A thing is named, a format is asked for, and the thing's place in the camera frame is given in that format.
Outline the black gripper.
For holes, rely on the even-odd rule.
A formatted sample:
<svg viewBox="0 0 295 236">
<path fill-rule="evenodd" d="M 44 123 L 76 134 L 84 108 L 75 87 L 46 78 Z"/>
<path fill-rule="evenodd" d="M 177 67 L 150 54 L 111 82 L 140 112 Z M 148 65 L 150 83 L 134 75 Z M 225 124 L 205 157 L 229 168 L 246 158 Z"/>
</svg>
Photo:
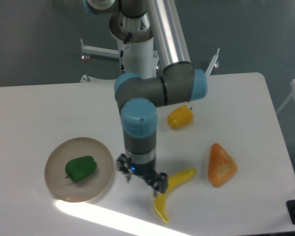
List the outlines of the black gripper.
<svg viewBox="0 0 295 236">
<path fill-rule="evenodd" d="M 168 175 L 157 173 L 155 170 L 155 154 L 131 154 L 126 157 L 121 153 L 117 158 L 117 171 L 121 172 L 126 181 L 129 182 L 131 175 L 135 175 L 145 180 L 154 192 L 154 196 L 164 194 L 168 188 Z"/>
</svg>

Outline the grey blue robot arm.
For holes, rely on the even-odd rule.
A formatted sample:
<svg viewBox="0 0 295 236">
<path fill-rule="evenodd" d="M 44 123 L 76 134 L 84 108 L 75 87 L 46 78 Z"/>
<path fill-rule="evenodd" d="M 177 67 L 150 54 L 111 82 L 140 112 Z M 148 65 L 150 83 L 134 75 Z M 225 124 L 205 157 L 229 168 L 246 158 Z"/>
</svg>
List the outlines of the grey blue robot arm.
<svg viewBox="0 0 295 236">
<path fill-rule="evenodd" d="M 111 13 L 110 31 L 121 42 L 121 74 L 114 93 L 123 129 L 125 152 L 117 170 L 137 176 L 156 193 L 168 189 L 158 173 L 156 130 L 158 107 L 205 97 L 207 77 L 191 63 L 173 0 L 86 0 L 91 15 Z"/>
</svg>

